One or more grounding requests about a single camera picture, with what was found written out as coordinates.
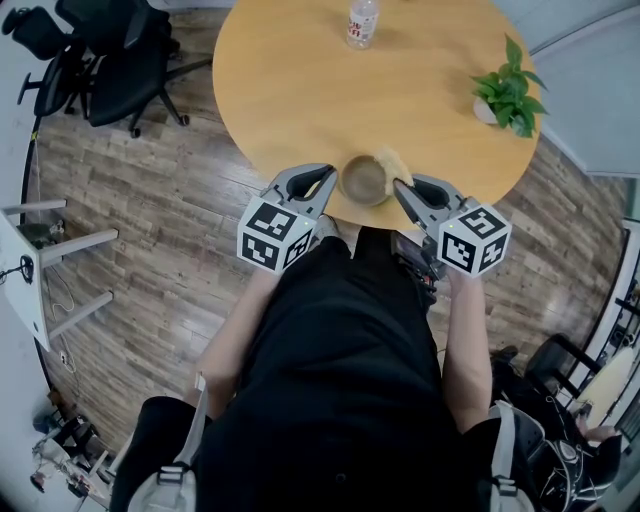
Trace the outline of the clear plastic water bottle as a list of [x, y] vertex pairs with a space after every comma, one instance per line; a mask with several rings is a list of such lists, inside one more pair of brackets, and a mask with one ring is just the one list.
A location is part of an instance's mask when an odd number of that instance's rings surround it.
[[347, 43], [355, 49], [370, 47], [380, 14], [378, 0], [353, 0], [348, 18]]

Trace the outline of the person's grey shoe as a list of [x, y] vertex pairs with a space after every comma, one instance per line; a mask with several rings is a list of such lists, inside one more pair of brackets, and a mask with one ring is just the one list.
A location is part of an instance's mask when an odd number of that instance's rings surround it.
[[321, 243], [327, 237], [341, 238], [341, 234], [335, 220], [331, 216], [323, 214], [316, 222], [312, 245]]

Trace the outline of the black chair frame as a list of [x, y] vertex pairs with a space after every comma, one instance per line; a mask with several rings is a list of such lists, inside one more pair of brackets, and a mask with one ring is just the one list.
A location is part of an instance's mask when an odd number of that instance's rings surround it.
[[555, 380], [561, 389], [569, 393], [571, 399], [577, 399], [580, 395], [579, 389], [561, 371], [568, 356], [573, 357], [594, 375], [603, 368], [573, 344], [567, 336], [558, 333], [548, 338], [537, 349], [527, 363], [524, 376], [540, 393], [550, 393], [547, 383]]

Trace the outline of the potted green plant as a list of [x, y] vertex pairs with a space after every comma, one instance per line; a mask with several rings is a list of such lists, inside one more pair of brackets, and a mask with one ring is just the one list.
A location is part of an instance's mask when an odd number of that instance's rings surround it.
[[548, 115], [539, 99], [529, 94], [530, 84], [547, 91], [542, 79], [523, 68], [524, 52], [505, 35], [506, 62], [495, 72], [471, 76], [474, 96], [484, 103], [501, 129], [510, 128], [520, 138], [530, 139], [537, 131], [536, 116]]

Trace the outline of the black waist device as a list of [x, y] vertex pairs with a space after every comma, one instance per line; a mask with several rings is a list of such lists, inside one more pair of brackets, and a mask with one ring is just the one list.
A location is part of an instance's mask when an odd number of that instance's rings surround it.
[[419, 246], [400, 232], [392, 233], [392, 255], [411, 276], [422, 307], [428, 311], [436, 301], [438, 265], [432, 262], [425, 246]]

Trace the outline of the black round desk fitting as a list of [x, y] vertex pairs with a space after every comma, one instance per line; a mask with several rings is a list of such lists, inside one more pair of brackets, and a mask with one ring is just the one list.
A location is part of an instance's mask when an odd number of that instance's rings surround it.
[[33, 259], [27, 255], [23, 255], [17, 267], [0, 271], [0, 286], [6, 282], [9, 275], [15, 273], [20, 274], [23, 281], [30, 285], [33, 282], [34, 268]]

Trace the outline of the person's black clothing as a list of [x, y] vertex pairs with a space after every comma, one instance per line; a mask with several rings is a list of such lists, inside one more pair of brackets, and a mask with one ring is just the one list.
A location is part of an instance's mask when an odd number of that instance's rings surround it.
[[515, 412], [458, 430], [387, 230], [327, 237], [277, 284], [215, 420], [146, 400], [110, 512], [540, 512]]

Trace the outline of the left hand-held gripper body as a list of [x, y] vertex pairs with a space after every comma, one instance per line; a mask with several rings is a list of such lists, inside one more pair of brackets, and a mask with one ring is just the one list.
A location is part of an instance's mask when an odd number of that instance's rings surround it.
[[308, 250], [317, 224], [313, 185], [299, 197], [302, 205], [286, 200], [286, 189], [269, 186], [248, 204], [237, 230], [237, 256], [275, 275], [282, 274]]

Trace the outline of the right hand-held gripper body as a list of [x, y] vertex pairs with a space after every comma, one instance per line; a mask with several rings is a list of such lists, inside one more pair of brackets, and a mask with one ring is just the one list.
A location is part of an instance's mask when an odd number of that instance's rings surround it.
[[473, 198], [458, 209], [429, 213], [421, 227], [432, 241], [430, 259], [472, 278], [504, 259], [512, 233], [512, 225], [495, 208]]

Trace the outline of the white desk with legs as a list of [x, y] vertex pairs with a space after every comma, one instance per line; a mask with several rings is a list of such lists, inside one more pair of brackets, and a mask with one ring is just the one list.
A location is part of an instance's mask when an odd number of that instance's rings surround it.
[[0, 286], [6, 300], [23, 325], [45, 349], [50, 349], [50, 341], [67, 329], [96, 312], [113, 300], [111, 292], [105, 292], [88, 304], [79, 307], [70, 316], [55, 326], [47, 325], [42, 278], [44, 271], [60, 263], [64, 257], [118, 238], [119, 231], [108, 229], [91, 235], [65, 241], [43, 249], [36, 248], [20, 232], [11, 218], [19, 214], [62, 209], [67, 205], [64, 199], [0, 207], [0, 271], [17, 267], [23, 255], [34, 261], [33, 282], [26, 284], [18, 273], [9, 275]]

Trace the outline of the person's right forearm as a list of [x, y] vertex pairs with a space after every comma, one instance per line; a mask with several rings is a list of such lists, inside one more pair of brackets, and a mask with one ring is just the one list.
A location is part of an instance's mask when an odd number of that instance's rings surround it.
[[445, 403], [465, 433], [488, 418], [492, 369], [482, 280], [447, 271], [450, 314], [442, 370]]

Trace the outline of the person's left forearm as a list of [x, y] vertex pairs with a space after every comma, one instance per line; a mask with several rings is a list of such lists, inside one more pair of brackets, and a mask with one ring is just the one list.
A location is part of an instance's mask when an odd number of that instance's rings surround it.
[[280, 281], [278, 275], [256, 269], [223, 325], [218, 329], [193, 368], [184, 401], [196, 406], [200, 391], [194, 382], [206, 382], [207, 416], [215, 420], [235, 395], [254, 336]]

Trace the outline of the white round side table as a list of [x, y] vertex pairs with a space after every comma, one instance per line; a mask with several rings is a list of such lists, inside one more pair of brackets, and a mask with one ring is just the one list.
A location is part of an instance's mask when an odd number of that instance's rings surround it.
[[574, 400], [579, 406], [589, 404], [589, 419], [600, 422], [622, 392], [634, 362], [634, 350], [625, 347], [595, 375], [584, 391]]

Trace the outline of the brown bowl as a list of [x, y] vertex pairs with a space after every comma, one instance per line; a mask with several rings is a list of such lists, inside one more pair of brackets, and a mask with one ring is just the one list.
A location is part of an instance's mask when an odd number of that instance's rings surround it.
[[356, 156], [345, 165], [339, 187], [347, 199], [360, 206], [377, 206], [389, 197], [386, 172], [370, 155]]

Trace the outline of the white shelving rack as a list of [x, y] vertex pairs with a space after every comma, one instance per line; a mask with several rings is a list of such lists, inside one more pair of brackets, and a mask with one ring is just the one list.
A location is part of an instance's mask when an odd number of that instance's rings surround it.
[[[589, 338], [585, 353], [603, 367], [625, 347], [634, 350], [634, 362], [622, 392], [605, 417], [586, 419], [589, 429], [614, 425], [640, 390], [640, 220], [623, 220], [626, 245], [618, 273], [601, 315]], [[582, 364], [572, 374], [572, 382], [584, 391], [595, 377]]]

